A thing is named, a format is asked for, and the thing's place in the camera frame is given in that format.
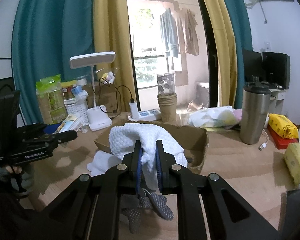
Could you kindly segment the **gloved left hand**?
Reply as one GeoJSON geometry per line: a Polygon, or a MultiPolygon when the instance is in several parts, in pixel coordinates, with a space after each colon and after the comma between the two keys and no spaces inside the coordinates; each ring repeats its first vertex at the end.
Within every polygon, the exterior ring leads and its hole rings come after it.
{"type": "Polygon", "coordinates": [[[32,164],[0,167],[0,181],[18,198],[26,198],[34,185],[34,167],[32,164]]]}

